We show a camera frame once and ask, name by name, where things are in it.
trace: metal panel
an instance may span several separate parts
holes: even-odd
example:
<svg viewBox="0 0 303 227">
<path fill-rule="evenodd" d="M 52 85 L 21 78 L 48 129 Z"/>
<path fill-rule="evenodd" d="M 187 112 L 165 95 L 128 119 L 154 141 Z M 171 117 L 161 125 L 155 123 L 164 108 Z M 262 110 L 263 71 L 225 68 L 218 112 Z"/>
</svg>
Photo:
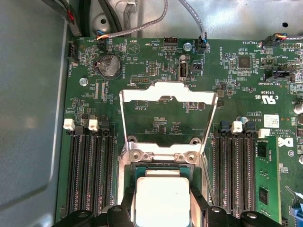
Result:
<svg viewBox="0 0 303 227">
<path fill-rule="evenodd" d="M 0 1 L 0 21 L 0 226 L 50 226 L 66 76 L 64 21 L 40 0 Z"/>
<path fill-rule="evenodd" d="M 199 14 L 208 38 L 211 39 L 265 39 L 276 32 L 289 35 L 303 34 L 302 0 L 187 0 Z M 125 0 L 111 0 L 123 21 Z M 135 27 L 154 20 L 163 11 L 163 0 L 138 0 L 137 13 L 131 13 Z M 104 17 L 98 0 L 91 4 L 92 30 L 104 28 Z M 195 21 L 178 0 L 169 0 L 166 17 L 158 24 L 144 29 L 138 37 L 178 36 L 196 38 L 199 30 Z"/>
</svg>

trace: blue connector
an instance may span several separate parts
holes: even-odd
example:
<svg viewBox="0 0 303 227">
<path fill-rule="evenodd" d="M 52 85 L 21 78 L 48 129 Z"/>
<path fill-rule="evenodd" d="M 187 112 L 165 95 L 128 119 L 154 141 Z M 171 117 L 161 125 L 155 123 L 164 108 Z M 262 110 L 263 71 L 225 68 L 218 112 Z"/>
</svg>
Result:
<svg viewBox="0 0 303 227">
<path fill-rule="evenodd" d="M 291 208 L 291 215 L 295 217 L 295 221 L 297 223 L 297 227 L 303 227 L 303 204 L 300 203 L 300 207 Z"/>
</svg>

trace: cable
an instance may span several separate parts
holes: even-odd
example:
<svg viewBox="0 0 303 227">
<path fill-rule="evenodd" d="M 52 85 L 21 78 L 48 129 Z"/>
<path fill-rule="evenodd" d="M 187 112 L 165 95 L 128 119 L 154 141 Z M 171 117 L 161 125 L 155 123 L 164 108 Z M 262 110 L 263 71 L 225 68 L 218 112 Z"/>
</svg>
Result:
<svg viewBox="0 0 303 227">
<path fill-rule="evenodd" d="M 116 24 L 116 27 L 118 29 L 118 32 L 121 32 L 122 31 L 122 26 L 121 26 L 121 23 L 120 23 L 120 20 L 115 12 L 115 10 L 113 9 L 112 5 L 108 2 L 108 0 L 104 0 L 105 4 L 107 4 L 107 8 L 109 10 L 109 12 L 111 13 L 112 15 L 112 18 Z"/>
<path fill-rule="evenodd" d="M 123 24 L 124 24 L 124 30 L 130 30 L 131 24 L 130 24 L 130 13 L 133 9 L 134 5 L 127 4 L 124 12 L 123 12 Z M 125 37 L 131 37 L 131 34 L 126 34 Z"/>
<path fill-rule="evenodd" d="M 46 5 L 55 10 L 70 26 L 71 32 L 74 36 L 82 36 L 81 29 L 76 19 L 76 13 L 73 7 L 68 4 L 66 0 L 42 0 Z"/>
<path fill-rule="evenodd" d="M 117 37 L 117 36 L 131 34 L 133 32 L 137 32 L 137 31 L 140 31 L 142 29 L 145 29 L 148 26 L 155 25 L 155 24 L 157 24 L 157 23 L 159 23 L 160 21 L 163 20 L 163 18 L 165 17 L 165 15 L 167 13 L 167 9 L 168 9 L 168 3 L 167 3 L 167 0 L 164 0 L 164 11 L 158 19 L 147 22 L 147 23 L 145 23 L 141 26 L 138 26 L 138 27 L 135 27 L 135 28 L 123 31 L 123 32 L 116 32 L 116 33 L 108 34 L 108 35 L 105 35 L 105 36 L 102 35 L 102 36 L 98 37 L 97 40 L 102 39 L 102 38 L 113 38 L 113 37 Z"/>
<path fill-rule="evenodd" d="M 288 35 L 286 40 L 303 40 L 303 35 Z"/>
<path fill-rule="evenodd" d="M 190 15 L 194 18 L 194 20 L 196 21 L 197 25 L 200 28 L 201 31 L 201 38 L 203 39 L 205 36 L 205 32 L 204 32 L 204 27 L 203 24 L 201 22 L 201 19 L 199 17 L 199 15 L 197 14 L 197 12 L 189 5 L 189 3 L 186 0 L 179 0 L 179 2 L 187 9 L 187 11 L 190 13 Z"/>
</svg>

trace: motherboard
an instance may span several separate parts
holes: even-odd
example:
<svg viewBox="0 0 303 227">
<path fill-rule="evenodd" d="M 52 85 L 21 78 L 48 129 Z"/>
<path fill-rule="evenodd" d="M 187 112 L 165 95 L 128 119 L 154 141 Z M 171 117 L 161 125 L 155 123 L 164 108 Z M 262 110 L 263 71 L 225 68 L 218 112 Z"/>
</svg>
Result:
<svg viewBox="0 0 303 227">
<path fill-rule="evenodd" d="M 207 40 L 201 47 L 198 39 L 165 37 L 78 38 L 69 45 L 64 118 L 74 127 L 62 136 L 56 221 L 118 203 L 125 145 L 119 93 L 175 81 L 218 95 L 205 147 L 216 205 L 236 217 L 255 210 L 295 225 L 290 208 L 303 189 L 303 117 L 294 112 L 303 97 L 301 43 L 261 48 L 259 41 Z M 163 147 L 201 138 L 208 113 L 203 102 L 171 96 L 124 109 L 129 138 Z M 239 132 L 234 122 L 241 122 Z"/>
</svg>

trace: barcode label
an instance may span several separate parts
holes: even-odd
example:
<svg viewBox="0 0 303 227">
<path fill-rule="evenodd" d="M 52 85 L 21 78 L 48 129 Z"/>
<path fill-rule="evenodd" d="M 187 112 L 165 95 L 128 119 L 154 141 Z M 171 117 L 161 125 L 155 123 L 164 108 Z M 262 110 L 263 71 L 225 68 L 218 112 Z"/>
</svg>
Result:
<svg viewBox="0 0 303 227">
<path fill-rule="evenodd" d="M 265 114 L 264 115 L 264 128 L 279 128 L 279 115 Z"/>
</svg>

